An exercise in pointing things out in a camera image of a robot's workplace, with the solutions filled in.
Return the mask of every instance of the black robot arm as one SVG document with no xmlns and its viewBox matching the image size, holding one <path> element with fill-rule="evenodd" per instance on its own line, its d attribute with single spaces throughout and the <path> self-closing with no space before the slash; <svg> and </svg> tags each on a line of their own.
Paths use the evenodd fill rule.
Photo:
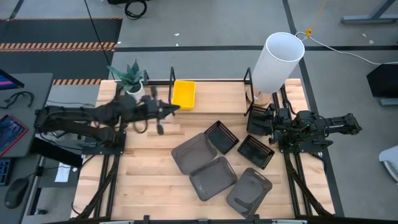
<svg viewBox="0 0 398 224">
<path fill-rule="evenodd" d="M 123 95 L 115 96 L 111 102 L 97 108 L 47 106 L 36 111 L 35 129 L 39 133 L 62 130 L 80 134 L 92 137 L 111 147 L 118 134 L 114 126 L 120 121 L 130 123 L 157 119 L 159 134 L 163 134 L 160 120 L 179 108 L 177 105 L 157 100 L 157 92 L 153 86 L 152 97 L 143 96 L 138 105 L 133 97 Z M 91 122 L 97 124 L 97 127 L 90 126 Z"/>
<path fill-rule="evenodd" d="M 324 118 L 311 111 L 299 111 L 294 120 L 278 122 L 275 130 L 281 151 L 320 152 L 333 144 L 325 139 L 329 134 L 358 134 L 362 128 L 351 113 Z"/>
</svg>

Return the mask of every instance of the gray tray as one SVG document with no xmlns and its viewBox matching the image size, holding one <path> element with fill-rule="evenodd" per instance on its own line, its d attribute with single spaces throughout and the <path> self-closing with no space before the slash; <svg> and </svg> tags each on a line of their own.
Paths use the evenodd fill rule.
<svg viewBox="0 0 398 224">
<path fill-rule="evenodd" d="M 189 179 L 199 199 L 204 202 L 238 181 L 238 177 L 225 157 L 219 157 L 193 171 Z"/>
<path fill-rule="evenodd" d="M 247 168 L 226 201 L 243 217 L 251 219 L 271 189 L 272 183 L 268 179 L 253 168 Z"/>
<path fill-rule="evenodd" d="M 172 156 L 183 174 L 190 174 L 216 157 L 217 150 L 207 135 L 200 133 L 172 150 Z"/>
</svg>

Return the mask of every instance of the potted plant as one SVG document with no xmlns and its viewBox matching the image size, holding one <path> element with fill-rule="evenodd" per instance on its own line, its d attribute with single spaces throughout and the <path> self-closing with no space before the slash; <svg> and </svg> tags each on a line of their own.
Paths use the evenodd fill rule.
<svg viewBox="0 0 398 224">
<path fill-rule="evenodd" d="M 109 71 L 116 74 L 123 84 L 124 90 L 132 95 L 138 102 L 145 95 L 144 85 L 142 81 L 147 79 L 147 71 L 139 70 L 137 60 L 132 66 L 127 65 L 127 72 L 121 72 L 112 66 L 108 66 Z"/>
</svg>

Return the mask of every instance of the yellow bin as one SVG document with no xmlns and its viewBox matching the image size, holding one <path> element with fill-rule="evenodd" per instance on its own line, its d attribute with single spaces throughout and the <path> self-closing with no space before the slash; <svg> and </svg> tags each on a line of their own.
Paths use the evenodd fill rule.
<svg viewBox="0 0 398 224">
<path fill-rule="evenodd" d="M 181 110 L 192 110 L 195 105 L 197 84 L 192 81 L 176 80 L 174 82 L 172 104 L 179 105 Z"/>
</svg>

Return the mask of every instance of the white pot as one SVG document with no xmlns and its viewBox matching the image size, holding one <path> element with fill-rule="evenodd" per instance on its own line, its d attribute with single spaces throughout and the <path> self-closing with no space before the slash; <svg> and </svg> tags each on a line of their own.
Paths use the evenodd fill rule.
<svg viewBox="0 0 398 224">
<path fill-rule="evenodd" d="M 142 82 L 139 82 L 141 84 L 140 89 L 137 92 L 130 92 L 126 90 L 126 93 L 128 93 L 129 95 L 133 96 L 137 103 L 141 100 L 141 97 L 143 97 L 145 95 L 145 89 L 144 89 L 144 85 L 142 84 Z"/>
</svg>

